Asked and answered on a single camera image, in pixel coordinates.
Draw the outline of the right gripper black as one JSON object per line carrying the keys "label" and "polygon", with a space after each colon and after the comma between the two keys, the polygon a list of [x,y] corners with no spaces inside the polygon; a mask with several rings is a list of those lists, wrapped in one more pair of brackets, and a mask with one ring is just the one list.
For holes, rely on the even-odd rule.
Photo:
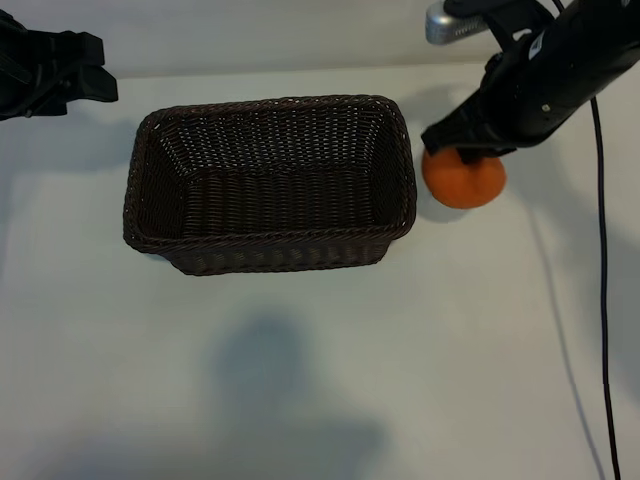
{"label": "right gripper black", "polygon": [[458,149],[464,164],[535,146],[593,97],[584,35],[525,34],[500,42],[478,89],[422,134],[426,150]]}

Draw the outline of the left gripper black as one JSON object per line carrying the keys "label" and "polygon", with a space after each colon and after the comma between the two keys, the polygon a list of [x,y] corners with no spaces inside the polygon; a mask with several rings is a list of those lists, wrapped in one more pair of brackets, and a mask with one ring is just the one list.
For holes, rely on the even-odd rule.
{"label": "left gripper black", "polygon": [[1,14],[1,118],[63,116],[76,100],[116,102],[103,41],[87,32],[29,30]]}

